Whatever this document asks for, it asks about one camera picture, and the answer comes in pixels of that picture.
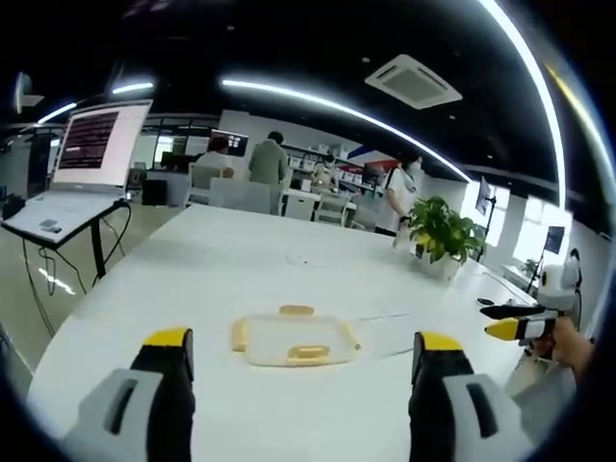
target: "person with dark hair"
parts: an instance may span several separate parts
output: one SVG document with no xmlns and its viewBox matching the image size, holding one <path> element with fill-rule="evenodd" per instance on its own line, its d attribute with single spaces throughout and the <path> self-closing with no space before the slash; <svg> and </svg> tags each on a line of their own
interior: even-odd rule
<svg viewBox="0 0 616 462">
<path fill-rule="evenodd" d="M 323 158 L 323 162 L 317 164 L 315 170 L 310 173 L 312 186 L 326 190 L 338 189 L 338 178 L 336 178 L 336 172 L 334 171 L 335 162 L 336 158 L 331 154 L 327 154 Z"/>
<path fill-rule="evenodd" d="M 265 141 L 254 147 L 248 169 L 250 181 L 263 183 L 271 187 L 271 210 L 277 214 L 278 198 L 280 196 L 280 182 L 287 176 L 288 157 L 280 144 L 284 137 L 279 132 L 271 132 Z"/>
<path fill-rule="evenodd" d="M 229 139 L 221 136 L 213 137 L 208 144 L 207 152 L 201 154 L 195 165 L 217 168 L 220 171 L 226 172 L 225 178 L 232 178 L 234 170 L 231 167 L 231 159 L 226 155 L 228 149 Z"/>
</svg>

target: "person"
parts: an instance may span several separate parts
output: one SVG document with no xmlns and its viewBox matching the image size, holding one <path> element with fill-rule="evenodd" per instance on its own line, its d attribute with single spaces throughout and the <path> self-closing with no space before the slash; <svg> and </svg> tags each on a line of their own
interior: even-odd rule
<svg viewBox="0 0 616 462">
<path fill-rule="evenodd" d="M 390 170 L 385 180 L 383 201 L 376 219 L 376 234 L 395 237 L 400 220 L 408 217 L 417 197 L 422 158 L 403 161 Z"/>
<path fill-rule="evenodd" d="M 338 178 L 334 170 L 336 158 L 331 154 L 325 156 L 324 162 L 317 164 L 315 171 L 310 173 L 312 186 L 327 190 L 338 189 Z"/>
<path fill-rule="evenodd" d="M 552 350 L 552 360 L 569 367 L 579 382 L 590 362 L 595 347 L 581 335 L 573 321 L 566 316 L 556 319 L 554 330 L 550 337 L 533 341 L 533 352 L 545 356 Z"/>
<path fill-rule="evenodd" d="M 265 141 L 254 147 L 248 163 L 250 181 L 263 183 L 271 187 L 271 213 L 276 215 L 280 182 L 287 176 L 288 158 L 280 144 L 284 137 L 279 132 L 271 132 Z"/>
<path fill-rule="evenodd" d="M 226 137 L 214 137 L 208 144 L 208 150 L 194 163 L 200 167 L 213 167 L 220 170 L 224 178 L 233 177 L 233 168 L 231 167 L 231 160 L 226 155 L 229 147 L 229 141 Z"/>
</svg>

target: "monitor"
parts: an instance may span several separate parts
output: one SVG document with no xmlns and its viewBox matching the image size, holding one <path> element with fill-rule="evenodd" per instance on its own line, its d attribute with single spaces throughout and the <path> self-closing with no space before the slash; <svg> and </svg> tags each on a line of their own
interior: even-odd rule
<svg viewBox="0 0 616 462">
<path fill-rule="evenodd" d="M 548 252 L 555 253 L 556 255 L 558 255 L 564 237 L 564 226 L 550 226 L 548 228 L 548 236 L 546 237 L 546 246 L 544 248 Z"/>
<path fill-rule="evenodd" d="M 224 138 L 227 142 L 226 150 L 218 151 L 218 153 L 234 157 L 243 157 L 245 155 L 246 146 L 248 145 L 248 137 L 246 135 L 212 129 L 210 132 L 210 140 L 208 142 L 208 151 L 215 150 L 212 148 L 212 144 L 216 144 L 214 139 L 217 138 Z"/>
<path fill-rule="evenodd" d="M 370 164 L 364 164 L 362 168 L 362 184 L 371 185 L 376 187 L 381 179 L 381 170 L 371 166 Z"/>
<path fill-rule="evenodd" d="M 68 120 L 52 186 L 124 187 L 133 148 L 151 100 L 127 101 L 76 111 Z"/>
<path fill-rule="evenodd" d="M 479 184 L 479 194 L 477 195 L 477 201 L 475 202 L 475 208 L 484 216 L 486 211 L 488 210 L 488 199 L 490 199 L 491 197 L 492 192 L 490 190 L 490 185 L 482 176 L 481 183 Z"/>
</svg>

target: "led strip light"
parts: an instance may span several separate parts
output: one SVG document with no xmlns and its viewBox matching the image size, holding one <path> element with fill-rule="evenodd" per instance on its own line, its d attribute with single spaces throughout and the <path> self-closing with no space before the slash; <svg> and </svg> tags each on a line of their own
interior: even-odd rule
<svg viewBox="0 0 616 462">
<path fill-rule="evenodd" d="M 394 127 L 392 127 L 390 125 L 387 125 L 385 122 L 381 122 L 380 120 L 377 120 L 377 119 L 375 119 L 373 117 L 370 117 L 369 115 L 365 115 L 363 113 L 360 113 L 359 111 L 355 111 L 354 109 L 348 108 L 347 106 L 343 106 L 342 104 L 338 104 L 338 103 L 335 103 L 333 101 L 329 101 L 327 99 L 319 98 L 317 96 L 313 96 L 313 95 L 308 94 L 308 93 L 303 93 L 301 91 L 283 89 L 281 87 L 274 87 L 272 85 L 257 84 L 257 83 L 252 83 L 252 82 L 241 82 L 241 81 L 237 81 L 237 80 L 228 80 L 228 79 L 222 80 L 222 84 L 227 86 L 227 87 L 240 87 L 240 88 L 243 88 L 243 89 L 262 90 L 262 91 L 269 91 L 271 93 L 283 94 L 285 96 L 291 96 L 292 98 L 302 99 L 304 101 L 309 101 L 311 103 L 320 104 L 322 106 L 326 106 L 328 108 L 336 109 L 338 111 L 341 111 L 343 113 L 349 114 L 351 116 L 355 116 L 357 118 L 361 118 L 362 120 L 366 120 L 367 122 L 371 123 L 372 125 L 376 125 L 377 127 L 380 127 L 380 128 L 382 128 L 384 130 L 387 130 L 388 132 L 393 133 L 397 137 L 400 137 L 403 140 L 408 141 L 411 144 L 416 145 L 423 152 L 425 152 L 426 154 L 430 155 L 431 157 L 433 157 L 434 159 L 439 161 L 441 164 L 443 164 L 445 167 L 447 167 L 451 171 L 453 171 L 455 174 L 457 174 L 464 181 L 469 182 L 469 183 L 471 181 L 473 181 L 471 179 L 471 177 L 469 175 L 467 175 L 466 173 L 464 173 L 460 168 L 458 168 L 456 165 L 452 164 L 450 161 L 448 161 L 445 157 L 440 155 L 438 152 L 434 151 L 433 149 L 431 149 L 428 146 L 426 146 L 425 144 L 423 144 L 421 141 L 418 141 L 415 138 L 411 137 L 410 135 L 407 135 L 407 134 L 405 134 L 403 132 L 400 132 L 397 128 L 394 128 Z"/>
<path fill-rule="evenodd" d="M 558 127 L 558 119 L 556 118 L 556 109 L 550 97 L 548 91 L 548 85 L 541 74 L 539 65 L 535 61 L 530 48 L 522 38 L 522 35 L 516 29 L 516 26 L 511 22 L 511 19 L 505 14 L 502 8 L 497 4 L 495 0 L 477 0 L 483 8 L 494 18 L 499 24 L 507 37 L 513 43 L 513 46 L 518 51 L 518 54 L 524 61 L 526 69 L 530 74 L 541 103 L 546 110 L 546 116 L 548 117 L 548 124 L 550 125 L 550 131 L 552 132 L 552 141 L 554 144 L 554 155 L 556 158 L 556 174 L 558 175 L 558 207 L 565 209 L 567 201 L 567 178 L 565 171 L 565 153 L 562 146 L 562 139 L 560 137 L 560 128 Z"/>
</svg>

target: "green leaves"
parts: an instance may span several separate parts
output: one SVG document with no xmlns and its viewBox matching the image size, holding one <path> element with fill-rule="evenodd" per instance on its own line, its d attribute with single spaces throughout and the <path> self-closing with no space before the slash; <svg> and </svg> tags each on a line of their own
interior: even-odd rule
<svg viewBox="0 0 616 462">
<path fill-rule="evenodd" d="M 461 218 L 442 197 L 419 199 L 410 214 L 411 240 L 421 235 L 430 237 L 426 251 L 430 263 L 438 262 L 446 254 L 467 261 L 469 254 L 485 243 L 483 232 L 470 218 Z"/>
</svg>

